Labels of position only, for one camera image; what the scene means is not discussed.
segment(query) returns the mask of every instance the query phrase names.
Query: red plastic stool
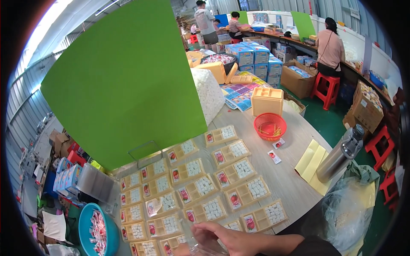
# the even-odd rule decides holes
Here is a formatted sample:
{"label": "red plastic stool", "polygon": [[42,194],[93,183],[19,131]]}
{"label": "red plastic stool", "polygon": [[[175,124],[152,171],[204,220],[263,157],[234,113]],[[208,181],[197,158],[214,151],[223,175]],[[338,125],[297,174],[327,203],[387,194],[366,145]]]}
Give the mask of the red plastic stool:
{"label": "red plastic stool", "polygon": [[233,39],[231,38],[231,43],[239,43],[242,42],[242,39]]}
{"label": "red plastic stool", "polygon": [[312,92],[310,93],[310,97],[312,99],[315,95],[319,97],[319,99],[323,100],[324,102],[323,109],[329,110],[330,104],[333,103],[336,105],[336,98],[337,92],[339,91],[339,85],[340,78],[328,77],[319,73],[317,74]]}
{"label": "red plastic stool", "polygon": [[388,202],[390,202],[390,200],[392,200],[393,198],[395,198],[399,194],[399,192],[397,190],[396,179],[394,177],[394,169],[395,168],[396,167],[391,168],[385,174],[385,179],[380,184],[380,190],[383,190],[383,192],[385,194],[385,198],[386,198],[386,201],[384,202],[384,205],[386,205]]}
{"label": "red plastic stool", "polygon": [[[379,143],[383,137],[386,137],[386,140],[389,143],[389,145],[387,146],[387,149],[384,151],[382,156],[380,156],[378,150],[376,149],[376,144]],[[389,156],[393,148],[394,148],[394,142],[392,138],[390,138],[390,134],[387,131],[387,126],[383,126],[383,128],[379,131],[379,133],[373,139],[371,139],[369,143],[364,147],[366,152],[369,152],[371,150],[371,152],[373,153],[373,156],[376,159],[376,164],[374,165],[373,168],[376,171],[382,166],[384,161],[386,161],[387,157]]]}
{"label": "red plastic stool", "polygon": [[198,42],[198,38],[196,37],[196,35],[191,35],[191,43],[195,42]]}

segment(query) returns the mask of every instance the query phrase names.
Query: woman in pink shirt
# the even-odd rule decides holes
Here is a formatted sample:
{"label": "woman in pink shirt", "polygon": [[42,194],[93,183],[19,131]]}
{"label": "woman in pink shirt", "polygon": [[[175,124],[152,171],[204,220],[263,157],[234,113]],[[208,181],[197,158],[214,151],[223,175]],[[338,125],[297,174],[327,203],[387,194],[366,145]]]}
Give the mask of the woman in pink shirt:
{"label": "woman in pink shirt", "polygon": [[341,77],[340,62],[345,61],[343,41],[337,34],[335,20],[326,18],[326,30],[319,31],[316,45],[317,70],[325,76]]}

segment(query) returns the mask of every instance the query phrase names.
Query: worker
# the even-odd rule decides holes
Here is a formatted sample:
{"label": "worker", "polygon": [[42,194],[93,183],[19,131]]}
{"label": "worker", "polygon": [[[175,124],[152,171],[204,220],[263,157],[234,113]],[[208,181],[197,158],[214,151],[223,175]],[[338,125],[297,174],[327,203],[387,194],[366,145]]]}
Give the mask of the worker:
{"label": "worker", "polygon": [[245,31],[251,31],[251,28],[242,28],[242,24],[239,23],[239,12],[233,11],[231,13],[231,20],[229,21],[229,36],[233,39],[242,39],[247,37],[242,34]]}
{"label": "worker", "polygon": [[337,34],[335,20],[327,17],[325,20],[325,30],[319,31],[316,39],[318,46],[317,70],[325,76],[341,77],[340,62],[344,62],[343,41]]}
{"label": "worker", "polygon": [[214,28],[215,16],[212,13],[205,9],[205,1],[196,1],[198,10],[195,12],[194,17],[198,28],[201,30],[201,34],[204,38],[205,49],[209,50],[209,45],[212,47],[212,51],[217,52],[216,43],[218,42],[218,35]]}
{"label": "worker", "polygon": [[[196,223],[191,227],[192,234],[204,248],[217,251],[220,247],[218,238],[228,249],[230,256],[341,256],[329,242],[317,236],[307,238],[301,235],[272,236],[260,233],[247,233],[227,229],[215,222]],[[190,256],[187,243],[179,244],[175,256]]]}

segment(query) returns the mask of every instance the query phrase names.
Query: green board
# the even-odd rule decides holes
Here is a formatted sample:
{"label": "green board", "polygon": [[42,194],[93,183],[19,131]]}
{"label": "green board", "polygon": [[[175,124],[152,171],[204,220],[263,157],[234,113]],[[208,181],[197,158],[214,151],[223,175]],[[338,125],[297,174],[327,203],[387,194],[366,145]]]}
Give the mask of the green board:
{"label": "green board", "polygon": [[[152,20],[152,10],[161,22]],[[41,92],[75,141],[109,170],[148,141],[161,149],[207,131],[169,1],[133,1],[94,24],[54,63]],[[155,148],[133,152],[143,158]]]}
{"label": "green board", "polygon": [[310,35],[316,35],[313,27],[312,20],[309,14],[291,11],[293,21],[295,22],[296,28],[298,29],[299,37],[303,42],[303,37],[309,38]]}

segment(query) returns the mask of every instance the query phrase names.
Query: shorts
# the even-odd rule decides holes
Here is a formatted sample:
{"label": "shorts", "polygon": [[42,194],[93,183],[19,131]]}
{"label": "shorts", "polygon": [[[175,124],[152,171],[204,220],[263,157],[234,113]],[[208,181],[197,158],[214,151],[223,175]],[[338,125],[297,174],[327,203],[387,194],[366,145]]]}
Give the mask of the shorts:
{"label": "shorts", "polygon": [[206,45],[214,45],[218,42],[218,35],[216,34],[216,31],[207,34],[207,35],[202,35],[204,37],[204,41]]}

